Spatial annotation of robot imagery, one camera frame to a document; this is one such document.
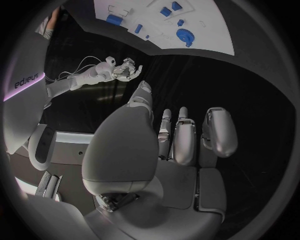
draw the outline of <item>purple light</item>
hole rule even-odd
[[[3,102],[5,102],[6,100],[12,98],[13,96],[19,94],[19,93],[22,92],[23,90],[28,89],[28,88],[29,88],[30,86],[32,86],[33,84],[38,83],[38,82],[41,81],[44,77],[45,77],[45,73],[43,72],[42,75],[40,76],[40,78],[38,78],[36,81],[32,81],[31,83],[26,84],[26,86],[23,87],[23,88],[21,88],[20,90],[14,92],[14,93],[11,93],[11,94],[9,94],[9,95],[7,95],[7,96],[5,96]]]

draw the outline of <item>edieus logo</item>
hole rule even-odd
[[[18,81],[14,84],[14,88],[17,89],[19,86],[29,83],[30,81],[36,80],[39,77],[39,74],[28,76],[27,78],[23,77],[21,81]]]

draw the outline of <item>person's arm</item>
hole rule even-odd
[[[49,20],[46,29],[50,29],[53,30],[55,27],[55,24],[58,20],[59,17],[59,13],[60,13],[60,6],[58,8],[56,8],[53,12],[52,12],[52,17]]]

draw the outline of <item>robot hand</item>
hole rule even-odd
[[[135,62],[131,58],[126,58],[124,63],[120,66],[116,66],[112,72],[112,77],[122,82],[129,82],[135,79],[142,72],[142,65],[140,65],[136,71]]]

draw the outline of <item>black background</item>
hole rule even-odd
[[[2,38],[10,35],[11,29],[13,29],[20,21],[20,18],[36,6],[40,2],[37,0],[28,1],[5,1],[5,7],[2,8],[1,22],[2,22]],[[280,23],[282,29],[285,31],[285,36],[294,44],[297,52],[299,53],[299,38],[298,38],[298,12],[295,4],[292,1],[279,2],[279,1],[256,1],[271,14]],[[262,239],[298,239],[300,235],[299,223],[300,223],[300,189],[293,197],[292,201],[288,205],[286,211],[283,213],[277,223],[270,229],[270,231]],[[9,204],[1,195],[0,202],[0,226],[2,232],[0,233],[0,239],[17,239],[19,237],[30,237],[30,232],[23,226],[22,222],[17,218],[13,211],[11,211]]]

